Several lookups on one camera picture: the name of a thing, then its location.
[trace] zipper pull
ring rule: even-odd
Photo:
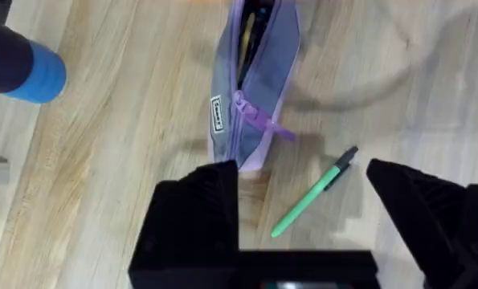
[[[296,139],[294,132],[291,132],[272,121],[272,117],[268,113],[264,110],[253,107],[250,102],[245,100],[242,91],[236,91],[233,94],[233,100],[239,113],[244,116],[249,124],[260,131],[265,132],[266,130],[271,130],[286,140],[294,141]]]

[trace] pencil case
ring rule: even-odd
[[[247,1],[233,0],[217,48],[208,138],[211,160],[235,160],[240,171],[263,167],[273,135],[286,140],[295,138],[292,132],[278,124],[278,117],[300,45],[296,3],[271,0],[267,25],[243,81],[239,83],[238,51]]]

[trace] pen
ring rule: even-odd
[[[329,189],[333,183],[349,168],[349,163],[353,160],[358,147],[353,146],[348,149],[341,157],[333,164],[333,166],[325,173],[325,175],[309,190],[309,192],[292,208],[284,218],[274,227],[271,237],[278,237],[287,229],[287,227],[296,220],[304,209],[312,203],[313,200],[321,193]]]

